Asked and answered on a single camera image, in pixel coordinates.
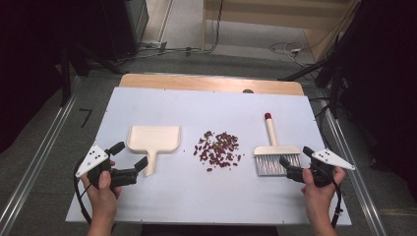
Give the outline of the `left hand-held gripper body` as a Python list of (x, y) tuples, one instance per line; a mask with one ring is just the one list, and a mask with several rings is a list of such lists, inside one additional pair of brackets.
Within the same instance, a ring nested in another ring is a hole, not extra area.
[(89, 182), (97, 188), (100, 173), (109, 171), (111, 175), (111, 189), (136, 184), (139, 172), (136, 171), (135, 167), (122, 170), (113, 168), (110, 164), (111, 155), (108, 156), (104, 151), (105, 149), (98, 145), (93, 145), (78, 167), (75, 176), (80, 178), (86, 174)]

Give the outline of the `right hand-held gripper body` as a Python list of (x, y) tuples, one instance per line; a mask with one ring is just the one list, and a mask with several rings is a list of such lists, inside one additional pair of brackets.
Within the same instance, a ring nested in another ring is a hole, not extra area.
[[(334, 153), (328, 148), (314, 151), (313, 157), (310, 158), (310, 167), (314, 178), (315, 185), (319, 188), (325, 187), (331, 183), (333, 168), (335, 166), (347, 170), (355, 170), (356, 166), (347, 162), (345, 159)], [(286, 177), (295, 182), (303, 183), (302, 168), (295, 166), (292, 171), (286, 171)]]

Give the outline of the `cream brush with red tip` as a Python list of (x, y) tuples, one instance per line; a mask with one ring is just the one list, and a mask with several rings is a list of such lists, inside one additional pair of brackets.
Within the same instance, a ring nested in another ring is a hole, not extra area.
[(259, 176), (285, 176), (286, 170), (279, 163), (279, 159), (282, 156), (293, 157), (293, 165), (300, 167), (301, 151), (298, 147), (282, 146), (278, 143), (270, 113), (265, 114), (265, 121), (269, 145), (265, 147), (256, 147), (254, 150), (257, 174)]

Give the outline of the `cream plastic dustpan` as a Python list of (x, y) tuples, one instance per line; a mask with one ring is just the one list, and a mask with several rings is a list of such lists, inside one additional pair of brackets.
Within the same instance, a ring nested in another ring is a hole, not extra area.
[(171, 153), (180, 145), (181, 128), (179, 126), (132, 126), (127, 147), (133, 152), (145, 152), (148, 166), (145, 175), (155, 172), (156, 157), (159, 153)]

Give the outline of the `pile of red beans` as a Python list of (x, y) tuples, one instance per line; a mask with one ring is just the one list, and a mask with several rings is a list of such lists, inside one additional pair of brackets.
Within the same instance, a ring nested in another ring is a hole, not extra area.
[(206, 172), (237, 167), (245, 153), (240, 151), (239, 138), (227, 132), (206, 131), (194, 145), (195, 156)]

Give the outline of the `person's left hand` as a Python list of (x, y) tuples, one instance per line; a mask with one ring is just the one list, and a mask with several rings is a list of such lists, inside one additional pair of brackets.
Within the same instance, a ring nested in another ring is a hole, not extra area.
[(98, 179), (98, 187), (87, 189), (89, 201), (92, 207), (92, 219), (107, 219), (112, 221), (117, 212), (117, 199), (122, 190), (116, 187), (110, 189), (111, 175), (109, 171), (102, 171)]

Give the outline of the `person's right hand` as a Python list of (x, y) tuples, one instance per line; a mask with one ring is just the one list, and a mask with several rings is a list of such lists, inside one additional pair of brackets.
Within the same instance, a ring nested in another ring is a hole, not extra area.
[(306, 201), (306, 212), (309, 217), (328, 217), (330, 202), (336, 191), (330, 183), (325, 187), (317, 187), (310, 169), (302, 171), (305, 186), (301, 189)]

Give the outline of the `white table board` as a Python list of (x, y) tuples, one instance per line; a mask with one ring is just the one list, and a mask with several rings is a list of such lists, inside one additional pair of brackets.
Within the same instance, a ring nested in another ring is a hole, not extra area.
[[(155, 172), (139, 175), (118, 200), (117, 220), (183, 224), (304, 224), (301, 184), (260, 177), (254, 150), (268, 144), (265, 115), (280, 144), (324, 148), (310, 102), (303, 95), (271, 95), (151, 88), (116, 88), (95, 141), (110, 148), (139, 126), (178, 126), (180, 144), (156, 159)], [(237, 137), (241, 159), (210, 167), (195, 147), (205, 132)]]

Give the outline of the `black metal stand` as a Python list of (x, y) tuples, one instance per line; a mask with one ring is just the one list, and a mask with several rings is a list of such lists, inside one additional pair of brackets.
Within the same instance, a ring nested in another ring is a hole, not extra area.
[(334, 119), (337, 119), (338, 90), (342, 82), (341, 57), (348, 41), (349, 32), (340, 33), (335, 39), (330, 54), (326, 55), (324, 59), (307, 66), (305, 69), (301, 69), (293, 75), (281, 79), (282, 82), (294, 82), (302, 76), (319, 70), (319, 74), (315, 78), (315, 85), (317, 88), (324, 88), (328, 83), (331, 83), (328, 108)]

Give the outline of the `black stand legs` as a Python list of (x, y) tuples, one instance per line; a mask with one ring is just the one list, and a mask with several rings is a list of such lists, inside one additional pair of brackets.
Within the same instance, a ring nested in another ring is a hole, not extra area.
[(102, 67), (108, 69), (117, 75), (125, 75), (127, 71), (123, 71), (112, 65), (109, 61), (98, 56), (92, 50), (86, 48), (79, 43), (66, 43), (61, 50), (61, 78), (62, 78), (62, 101), (61, 107), (64, 107), (70, 100), (72, 95), (70, 66), (73, 66), (76, 73), (81, 76), (89, 74), (89, 65), (86, 59), (92, 59)]

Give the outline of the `black curtain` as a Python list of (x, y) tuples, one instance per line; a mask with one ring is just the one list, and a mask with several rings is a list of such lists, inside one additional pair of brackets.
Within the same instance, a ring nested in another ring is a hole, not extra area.
[(56, 69), (98, 0), (0, 0), (0, 153), (64, 79)]
[(340, 101), (417, 201), (417, 0), (362, 0), (343, 38)]

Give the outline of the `wooden table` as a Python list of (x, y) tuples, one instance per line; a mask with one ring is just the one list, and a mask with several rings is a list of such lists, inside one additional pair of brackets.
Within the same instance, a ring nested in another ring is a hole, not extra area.
[(252, 92), (258, 94), (304, 94), (301, 85), (296, 82), (263, 81), (221, 76), (126, 74), (122, 77), (119, 86), (122, 88)]

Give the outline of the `black cabinet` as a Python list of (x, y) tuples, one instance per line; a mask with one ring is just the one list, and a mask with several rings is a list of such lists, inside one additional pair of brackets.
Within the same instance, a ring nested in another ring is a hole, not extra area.
[(101, 0), (110, 38), (110, 58), (137, 53), (149, 22), (147, 0)]

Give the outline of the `light wooden furniture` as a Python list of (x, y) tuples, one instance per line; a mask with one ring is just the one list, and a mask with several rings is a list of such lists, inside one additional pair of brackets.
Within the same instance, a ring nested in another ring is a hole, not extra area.
[(302, 29), (316, 61), (352, 23), (362, 0), (204, 0), (200, 48), (206, 46), (207, 20), (217, 11), (226, 22)]

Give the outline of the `aluminium floor rail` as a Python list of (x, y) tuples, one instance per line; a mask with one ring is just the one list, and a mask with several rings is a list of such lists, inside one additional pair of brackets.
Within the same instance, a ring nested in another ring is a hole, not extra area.
[[(326, 146), (339, 153), (345, 160), (351, 161), (356, 165), (356, 160), (339, 125), (339, 120), (334, 119), (330, 114), (328, 108), (329, 99), (321, 96), (312, 100), (317, 101), (322, 107), (317, 116), (319, 117), (318, 124)], [(348, 171), (348, 180), (355, 193), (358, 202), (357, 207), (360, 208), (360, 212), (364, 217), (364, 222), (367, 224), (370, 234), (372, 236), (388, 236), (359, 167), (356, 167), (353, 171)]]
[(64, 106), (62, 106), (54, 117), (45, 137), (36, 150), (30, 165), (25, 171), (16, 189), (12, 192), (0, 216), (0, 236), (8, 236), (13, 224), (19, 215), (25, 201), (27, 200), (30, 190), (33, 187), (48, 155), (58, 138), (74, 103), (79, 95), (79, 89), (83, 84), (83, 79), (76, 76), (71, 83), (73, 93)]

